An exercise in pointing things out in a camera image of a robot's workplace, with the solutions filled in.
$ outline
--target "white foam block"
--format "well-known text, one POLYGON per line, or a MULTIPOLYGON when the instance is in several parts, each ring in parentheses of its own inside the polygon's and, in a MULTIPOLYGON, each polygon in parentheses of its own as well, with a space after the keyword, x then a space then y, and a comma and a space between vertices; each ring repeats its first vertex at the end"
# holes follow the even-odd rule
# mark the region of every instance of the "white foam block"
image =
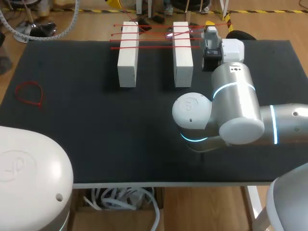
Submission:
POLYGON ((176 87, 190 87, 193 77, 193 56, 189 33, 177 35, 189 31, 188 22, 173 23, 173 46, 188 46, 173 48, 174 82, 176 87))
POLYGON ((135 34, 122 34, 122 41, 120 47, 133 47, 120 49, 119 58, 117 61, 117 71, 119 74, 120 87, 122 88, 134 88, 136 87, 137 77, 137 64, 138 64, 138 47, 139 38, 138 23, 124 22, 123 33, 133 32, 135 34))

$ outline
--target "logo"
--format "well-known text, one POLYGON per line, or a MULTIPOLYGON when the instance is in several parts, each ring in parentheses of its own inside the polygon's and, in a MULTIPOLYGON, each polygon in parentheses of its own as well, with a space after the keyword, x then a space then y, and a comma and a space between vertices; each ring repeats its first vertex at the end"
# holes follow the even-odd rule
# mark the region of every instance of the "logo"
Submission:
POLYGON ((30 177, 35 173, 36 161, 29 153, 11 150, 0 154, 0 182, 30 177))
POLYGON ((196 106, 198 106, 198 101, 195 98, 186 98, 181 105, 181 109, 183 111, 190 111, 196 106))

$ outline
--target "person's leg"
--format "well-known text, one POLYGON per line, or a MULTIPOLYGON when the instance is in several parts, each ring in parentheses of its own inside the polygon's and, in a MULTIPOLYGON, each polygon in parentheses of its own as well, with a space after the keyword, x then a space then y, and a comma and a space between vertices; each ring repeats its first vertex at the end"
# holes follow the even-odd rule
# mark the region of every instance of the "person's leg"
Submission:
POLYGON ((200 13, 209 13, 211 5, 212 5, 212 0, 210 0, 210 3, 208 4, 208 6, 202 9, 200 13))

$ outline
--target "black table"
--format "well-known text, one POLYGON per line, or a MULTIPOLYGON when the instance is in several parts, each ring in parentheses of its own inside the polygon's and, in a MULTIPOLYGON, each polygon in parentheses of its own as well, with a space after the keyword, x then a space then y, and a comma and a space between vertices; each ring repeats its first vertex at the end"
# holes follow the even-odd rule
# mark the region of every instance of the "black table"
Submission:
MULTIPOLYGON (((64 148, 75 187, 257 184, 308 162, 308 144, 191 151, 171 109, 187 92, 212 98, 211 73, 201 71, 201 51, 193 50, 191 88, 174 88, 172 50, 140 49, 137 86, 121 89, 118 51, 111 45, 118 46, 30 42, 0 106, 0 125, 42 133, 64 148), (43 88, 42 109, 14 97, 16 86, 30 80, 43 88)), ((246 41, 244 63, 261 106, 308 104, 308 80, 290 42, 246 41)))

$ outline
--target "shoe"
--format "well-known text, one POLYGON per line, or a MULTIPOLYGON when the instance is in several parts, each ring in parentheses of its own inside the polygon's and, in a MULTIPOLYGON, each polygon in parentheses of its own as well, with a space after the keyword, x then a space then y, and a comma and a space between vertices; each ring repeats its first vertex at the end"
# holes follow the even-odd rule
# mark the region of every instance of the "shoe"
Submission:
POLYGON ((201 10, 201 14, 209 13, 210 12, 210 7, 211 7, 211 1, 207 7, 201 10))
POLYGON ((165 6, 165 15, 173 15, 173 7, 171 4, 165 6))

